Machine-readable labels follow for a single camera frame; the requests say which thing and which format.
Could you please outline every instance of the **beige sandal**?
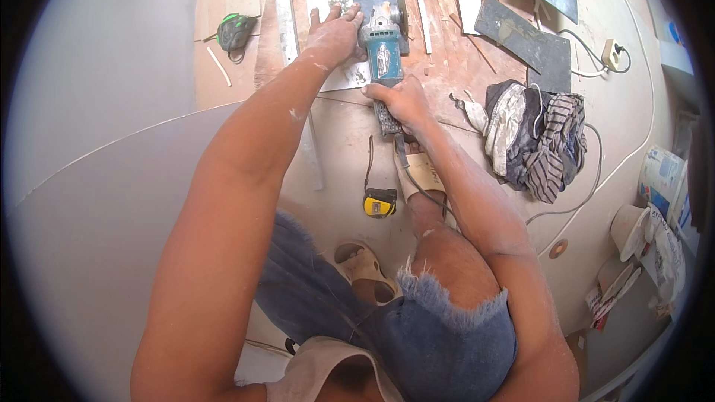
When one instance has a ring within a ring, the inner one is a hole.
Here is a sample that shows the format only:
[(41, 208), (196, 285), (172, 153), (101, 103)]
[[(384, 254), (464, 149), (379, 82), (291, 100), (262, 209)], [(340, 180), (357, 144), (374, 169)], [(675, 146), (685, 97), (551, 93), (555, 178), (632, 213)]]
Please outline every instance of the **beige sandal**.
[(378, 257), (371, 248), (359, 240), (349, 240), (335, 249), (335, 263), (352, 285), (359, 279), (375, 282), (375, 299), (387, 303), (395, 298), (398, 285), (392, 278), (385, 276), (380, 268)]
[[(412, 194), (420, 191), (407, 176), (405, 168), (400, 162), (397, 149), (393, 149), (393, 158), (395, 159), (395, 166), (398, 168), (398, 178), (400, 179), (400, 186), (403, 190), (405, 203), (407, 203), (407, 199), (409, 199)], [(427, 154), (407, 154), (407, 163), (410, 164), (410, 174), (423, 190), (445, 192), (445, 186), (442, 184), (440, 176), (437, 175), (437, 171)]]

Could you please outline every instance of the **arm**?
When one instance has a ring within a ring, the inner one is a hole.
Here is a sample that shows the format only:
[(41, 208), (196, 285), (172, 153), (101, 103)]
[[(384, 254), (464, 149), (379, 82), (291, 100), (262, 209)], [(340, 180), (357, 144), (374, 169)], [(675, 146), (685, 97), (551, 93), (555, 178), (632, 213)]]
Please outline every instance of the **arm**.
[(278, 194), (310, 105), (351, 55), (360, 5), (311, 13), (307, 48), (218, 130), (156, 269), (147, 326), (131, 371), (136, 401), (264, 400), (234, 387)]
[(526, 225), (501, 186), (447, 134), (429, 111), (414, 76), (389, 89), (363, 88), (382, 100), (415, 135), (444, 183), (459, 227), (509, 290), (509, 311), (519, 342), (498, 400), (576, 400), (576, 361), (560, 332), (546, 279)]

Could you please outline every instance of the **cutting disc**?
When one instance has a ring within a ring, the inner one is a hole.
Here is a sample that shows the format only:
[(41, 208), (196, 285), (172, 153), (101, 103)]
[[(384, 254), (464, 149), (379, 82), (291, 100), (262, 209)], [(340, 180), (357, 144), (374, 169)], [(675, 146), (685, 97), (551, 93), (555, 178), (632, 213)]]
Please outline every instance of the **cutting disc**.
[(407, 29), (410, 27), (407, 23), (407, 6), (405, 0), (398, 0), (398, 9), (400, 10), (400, 32), (407, 40)]

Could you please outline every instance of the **yellow tape measure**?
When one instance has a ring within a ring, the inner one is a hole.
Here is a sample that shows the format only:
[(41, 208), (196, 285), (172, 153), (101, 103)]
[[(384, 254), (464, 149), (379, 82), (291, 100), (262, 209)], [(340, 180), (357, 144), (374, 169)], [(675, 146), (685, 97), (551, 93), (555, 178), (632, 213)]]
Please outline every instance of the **yellow tape measure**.
[(377, 188), (368, 188), (370, 180), (370, 169), (372, 168), (372, 135), (370, 136), (370, 162), (368, 163), (368, 172), (365, 173), (365, 195), (362, 197), (362, 209), (365, 214), (375, 219), (387, 218), (389, 215), (395, 214), (398, 203), (398, 191), (380, 190)]

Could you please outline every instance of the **extension socket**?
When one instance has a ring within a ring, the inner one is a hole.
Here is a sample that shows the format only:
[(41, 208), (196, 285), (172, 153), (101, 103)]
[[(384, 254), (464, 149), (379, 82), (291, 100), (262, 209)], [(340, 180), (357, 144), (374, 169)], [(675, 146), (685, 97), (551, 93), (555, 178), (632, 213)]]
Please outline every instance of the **extension socket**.
[(621, 55), (616, 52), (616, 40), (607, 39), (606, 45), (603, 47), (603, 54), (601, 54), (601, 60), (606, 67), (610, 70), (618, 70), (619, 63), (621, 62)]

